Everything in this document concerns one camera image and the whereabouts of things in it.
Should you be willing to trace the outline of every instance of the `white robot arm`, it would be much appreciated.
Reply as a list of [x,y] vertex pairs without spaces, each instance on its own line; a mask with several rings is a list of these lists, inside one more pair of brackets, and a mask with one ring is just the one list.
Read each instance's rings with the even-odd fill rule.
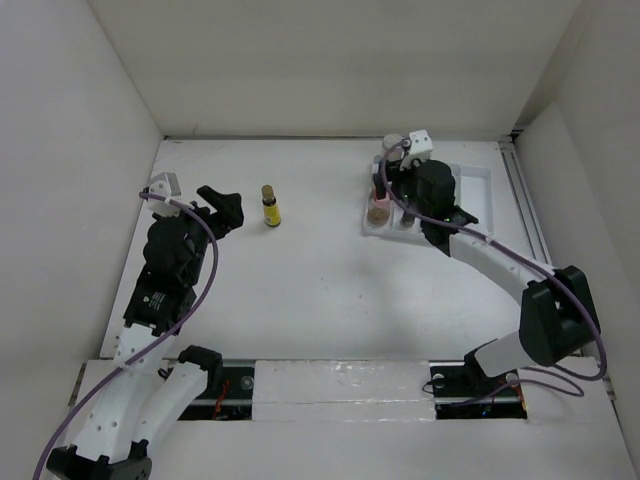
[[[191,204],[191,213],[210,232],[168,201],[149,204],[156,222],[147,234],[146,263],[125,311],[113,360],[120,373],[99,391],[71,444],[52,450],[47,468],[64,480],[146,480],[150,456],[171,425],[196,397],[207,388],[215,389],[222,379],[222,356],[190,346],[163,383],[158,369],[174,337],[151,347],[160,336],[174,330],[177,335],[179,322],[194,305],[193,286],[210,235],[219,240],[244,221],[239,194],[222,195],[207,186],[197,192],[216,209],[210,213],[207,207]],[[151,180],[146,193],[171,199],[180,190],[175,175],[162,174]]]
[[433,146],[426,131],[411,133],[395,147],[403,152],[398,155],[396,151],[397,159],[383,161],[373,175],[376,198],[391,195],[405,215],[413,213],[421,219],[429,243],[478,270],[521,306],[517,331],[465,356],[469,396],[486,392],[487,388],[475,387],[490,383],[488,379],[532,365],[555,365],[586,344],[600,341],[593,299],[582,271],[537,262],[494,241],[473,215],[455,204],[451,168],[431,159]]

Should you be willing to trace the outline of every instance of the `white wall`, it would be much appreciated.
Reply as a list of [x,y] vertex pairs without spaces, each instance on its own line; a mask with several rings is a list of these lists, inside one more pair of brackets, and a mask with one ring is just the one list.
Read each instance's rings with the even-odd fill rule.
[[593,12],[603,0],[582,0],[558,42],[553,55],[533,89],[527,104],[518,118],[518,125],[529,125],[556,99],[575,58],[576,50],[584,35]]
[[90,0],[169,135],[511,131],[579,0]]
[[640,467],[640,3],[599,4],[554,102],[517,142],[556,263],[589,274]]
[[159,141],[84,0],[0,1],[2,478],[97,354]]

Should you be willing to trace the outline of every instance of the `black object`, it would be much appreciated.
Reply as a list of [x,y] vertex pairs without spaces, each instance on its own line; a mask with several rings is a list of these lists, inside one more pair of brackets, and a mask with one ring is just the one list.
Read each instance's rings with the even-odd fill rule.
[[416,221],[416,217],[411,215],[409,212],[403,212],[402,218],[400,219],[400,225],[405,228],[410,228]]
[[384,188],[384,183],[382,183],[382,176],[380,173],[374,173],[371,180],[373,182],[375,199],[382,200],[387,196],[387,190]]
[[[479,375],[470,370],[470,366],[466,362],[464,365],[435,364],[431,365],[430,370],[431,378],[436,378],[436,380],[425,384],[423,391],[425,391],[425,387],[430,385],[433,391],[429,393],[432,393],[436,399],[466,399],[487,395],[503,385],[506,382],[507,373],[510,373],[506,372],[499,377],[488,378],[482,373],[482,370]],[[487,403],[466,406],[455,405],[462,400],[454,400],[452,403],[436,402],[436,419],[527,418],[527,412],[515,390],[504,389],[498,392],[495,398],[502,401],[488,401]]]
[[[209,402],[204,404],[203,402],[196,402],[195,405],[189,405],[182,415],[180,415],[179,420],[250,420],[253,385],[247,388],[246,384],[243,385],[243,379],[251,378],[253,381],[254,376],[255,367],[253,366],[225,366],[219,385],[214,388],[214,386],[209,384],[202,395],[197,398],[197,400],[209,400]],[[220,404],[220,411],[216,412],[215,401],[222,395],[225,384],[228,385],[226,387],[226,395]]]
[[217,390],[222,383],[222,355],[204,347],[191,345],[178,356],[179,363],[193,363],[209,374],[207,390]]
[[[420,214],[459,227],[478,223],[478,219],[455,204],[456,181],[451,168],[438,160],[427,160],[417,168],[400,170],[400,162],[387,163],[387,178],[393,193]],[[449,237],[454,228],[420,222],[420,228],[433,246],[451,256]]]
[[[556,270],[555,277],[578,298],[600,332],[600,322],[585,274],[569,266]],[[593,341],[578,309],[549,280],[529,283],[529,288],[522,292],[521,306],[520,343],[538,365],[555,365]]]
[[147,442],[133,442],[129,458],[109,464],[101,456],[93,461],[76,455],[78,447],[60,447],[51,451],[47,470],[62,480],[146,480],[151,474],[151,459],[147,457]]
[[[217,240],[242,226],[240,194],[223,195],[208,186],[197,192],[217,210],[211,213],[209,208],[194,203],[193,212],[204,220]],[[149,326],[153,335],[160,336],[193,306],[196,294],[192,287],[200,278],[210,239],[202,226],[182,211],[177,217],[153,217],[156,222],[147,232],[143,250],[146,263],[124,319],[127,327],[133,323]]]

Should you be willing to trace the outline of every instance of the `wire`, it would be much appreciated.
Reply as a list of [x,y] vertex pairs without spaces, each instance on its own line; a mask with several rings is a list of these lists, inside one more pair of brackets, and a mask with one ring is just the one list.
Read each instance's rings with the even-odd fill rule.
[[[138,194],[138,196],[140,198],[146,199],[146,200],[149,200],[149,199],[151,199],[151,200],[160,200],[162,202],[167,200],[167,197],[164,197],[162,195],[156,195],[156,194],[153,194],[153,193],[140,192]],[[187,214],[191,218],[193,218],[196,222],[198,222],[198,224],[204,229],[204,231],[209,236],[209,239],[211,240],[211,247],[213,249],[213,265],[211,267],[211,273],[209,274],[209,278],[207,279],[207,283],[205,284],[204,288],[202,289],[202,293],[196,299],[196,301],[194,302],[193,306],[184,315],[184,317],[182,317],[178,322],[176,322],[176,324],[173,327],[171,327],[169,330],[167,330],[164,334],[162,334],[160,337],[158,337],[152,343],[150,343],[145,348],[143,348],[138,353],[136,353],[131,358],[129,358],[125,362],[125,365],[127,365],[127,366],[134,364],[135,362],[140,360],[142,357],[144,357],[147,353],[149,353],[151,350],[153,350],[158,345],[160,345],[162,342],[164,342],[169,337],[171,337],[174,333],[176,333],[187,322],[187,320],[189,320],[193,316],[195,311],[200,307],[200,305],[202,305],[202,302],[204,301],[205,297],[209,293],[209,290],[211,289],[211,285],[213,285],[213,280],[216,277],[216,272],[218,271],[218,244],[216,242],[216,237],[213,235],[213,232],[211,231],[209,226],[205,223],[204,220],[202,220],[196,213],[194,213],[191,210],[191,206],[185,205],[185,204],[180,203],[180,202],[177,202],[176,200],[169,200],[169,204],[173,205],[176,208],[179,208],[185,214]],[[91,391],[89,391],[89,393],[87,393],[87,395],[85,395],[85,397],[82,400],[80,400],[69,411],[69,414],[62,421],[62,423],[60,423],[60,425],[55,430],[55,432],[53,432],[53,435],[51,436],[51,438],[47,442],[46,446],[44,447],[44,450],[42,451],[42,454],[40,455],[40,458],[38,459],[38,463],[37,463],[36,469],[35,469],[35,471],[33,473],[32,480],[39,480],[40,475],[42,474],[42,472],[44,470],[44,466],[45,466],[45,463],[47,461],[47,457],[49,456],[49,453],[51,452],[51,450],[53,450],[53,447],[55,446],[56,442],[58,441],[58,438],[60,438],[62,433],[67,429],[67,427],[69,426],[71,421],[75,418],[76,415],[78,415],[80,410],[82,410],[82,407],[84,407],[87,404],[87,402],[89,402],[89,400],[91,400],[102,388],[104,388],[109,382],[111,382],[111,380],[116,378],[123,371],[124,370],[122,368],[120,368],[120,367],[115,368],[111,373],[109,373],[109,375],[104,377],[95,387],[93,387],[91,389]]]
[[220,414],[220,410],[222,410],[222,401],[227,396],[227,393],[229,393],[229,387],[231,387],[231,382],[229,380],[226,380],[224,382],[224,385],[222,386],[222,393],[218,397],[218,400],[216,400],[216,404],[213,407],[213,419],[214,420]]
[[434,394],[434,393],[433,393],[433,390],[431,390],[431,391],[427,390],[427,387],[428,387],[428,386],[430,386],[430,385],[431,385],[431,380],[429,380],[427,383],[425,383],[425,384],[422,386],[422,391],[423,391],[424,393],[428,393],[429,395],[433,395],[433,394]]
[[[448,223],[448,222],[443,222],[441,220],[436,220],[435,218],[431,218],[431,217],[427,217],[425,215],[422,215],[420,212],[418,212],[418,211],[412,209],[411,207],[409,207],[408,205],[406,205],[402,200],[400,200],[396,196],[395,193],[393,193],[393,190],[391,189],[391,184],[389,183],[389,179],[387,177],[387,170],[386,170],[387,161],[388,161],[389,153],[393,152],[394,150],[397,150],[398,148],[401,148],[405,140],[406,139],[403,139],[402,141],[396,143],[391,148],[386,150],[384,152],[384,155],[382,155],[382,160],[380,162],[380,168],[379,168],[380,178],[382,179],[382,184],[383,184],[385,190],[387,191],[387,194],[389,195],[389,198],[391,198],[391,200],[393,200],[393,202],[396,205],[398,205],[398,207],[400,207],[404,212],[406,212],[406,213],[408,213],[410,215],[413,215],[416,218],[419,218],[421,221],[427,222],[427,223],[431,223],[431,224],[437,225],[439,227],[444,227],[444,228],[449,228],[449,229],[452,229],[452,230],[456,230],[456,231],[458,231],[460,233],[464,233],[464,234],[467,234],[467,235],[471,235],[472,237],[478,238],[478,239],[482,240],[483,242],[487,243],[488,245],[490,245],[491,247],[495,248],[499,252],[501,252],[503,255],[511,258],[512,260],[516,261],[517,263],[529,268],[530,270],[533,270],[534,272],[542,275],[547,280],[549,280],[549,282],[552,283],[554,285],[554,287],[558,288],[569,299],[569,301],[576,307],[576,309],[578,310],[578,312],[580,313],[580,315],[584,319],[585,323],[587,324],[587,327],[589,328],[591,336],[593,337],[593,340],[594,340],[594,342],[596,344],[596,347],[598,349],[598,355],[600,356],[600,365],[599,365],[598,373],[596,373],[595,375],[583,375],[581,373],[574,372],[574,371],[569,370],[569,369],[567,369],[565,367],[562,367],[560,365],[554,365],[554,368],[556,368],[557,370],[559,370],[559,371],[561,371],[561,372],[563,372],[563,373],[565,373],[565,374],[567,374],[567,375],[569,375],[569,376],[571,376],[573,378],[577,378],[579,380],[586,380],[586,381],[595,382],[597,380],[602,379],[602,377],[604,377],[605,374],[607,373],[607,354],[606,354],[606,351],[605,351],[605,348],[604,348],[604,343],[602,342],[602,337],[600,336],[600,332],[598,331],[598,327],[596,326],[596,323],[594,322],[593,318],[591,318],[591,315],[589,314],[589,312],[587,311],[585,306],[582,304],[582,302],[580,302],[578,297],[576,297],[574,295],[574,293],[571,290],[569,290],[568,287],[566,287],[560,280],[555,278],[551,273],[546,271],[544,268],[540,267],[539,265],[537,265],[536,263],[532,262],[528,258],[523,257],[519,253],[511,250],[506,245],[503,245],[502,243],[500,243],[500,242],[498,242],[496,240],[490,239],[487,235],[485,235],[485,234],[483,234],[481,232],[478,232],[476,230],[473,230],[471,228],[462,227],[462,226],[459,226],[459,225],[454,225],[454,224],[451,224],[451,223]],[[550,372],[548,370],[534,369],[532,367],[528,368],[528,370],[538,371],[539,373],[544,373],[544,374],[547,374],[547,375],[551,375],[551,376],[557,377],[557,378],[559,378],[559,379],[571,384],[571,386],[573,386],[576,389],[576,392],[569,391],[569,390],[564,390],[564,389],[561,389],[561,388],[556,387],[554,385],[546,384],[544,382],[540,382],[538,380],[521,379],[521,380],[514,380],[512,382],[508,382],[505,385],[502,385],[500,388],[494,390],[493,392],[489,393],[486,396],[483,396],[483,397],[480,397],[480,398],[476,398],[476,399],[472,399],[472,400],[468,400],[466,402],[460,402],[460,403],[458,403],[456,405],[458,405],[458,406],[470,405],[472,403],[484,400],[485,398],[491,397],[491,396],[501,392],[505,388],[511,388],[511,387],[513,387],[515,385],[519,385],[521,383],[531,383],[531,384],[544,386],[546,388],[550,388],[552,390],[556,390],[556,391],[559,391],[561,393],[566,393],[567,395],[573,395],[573,396],[579,396],[579,397],[584,396],[584,391],[576,383],[572,382],[571,380],[569,380],[566,377],[563,377],[562,375],[555,374],[555,373]]]

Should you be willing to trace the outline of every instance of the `white tray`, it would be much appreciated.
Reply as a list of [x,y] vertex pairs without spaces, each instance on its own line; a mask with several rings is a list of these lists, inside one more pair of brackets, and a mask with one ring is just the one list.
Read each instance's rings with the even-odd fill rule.
[[[374,159],[371,173],[378,171],[378,157]],[[493,201],[491,193],[491,170],[484,167],[458,165],[444,162],[451,167],[451,173],[456,180],[456,204],[465,211],[478,218],[480,223],[493,233]],[[412,227],[405,228],[400,224],[402,210],[395,204],[391,205],[391,215],[384,225],[376,226],[367,220],[371,196],[371,183],[367,186],[367,196],[364,203],[362,231],[365,235],[390,238],[405,242],[430,245],[420,230],[420,221],[416,220]]]

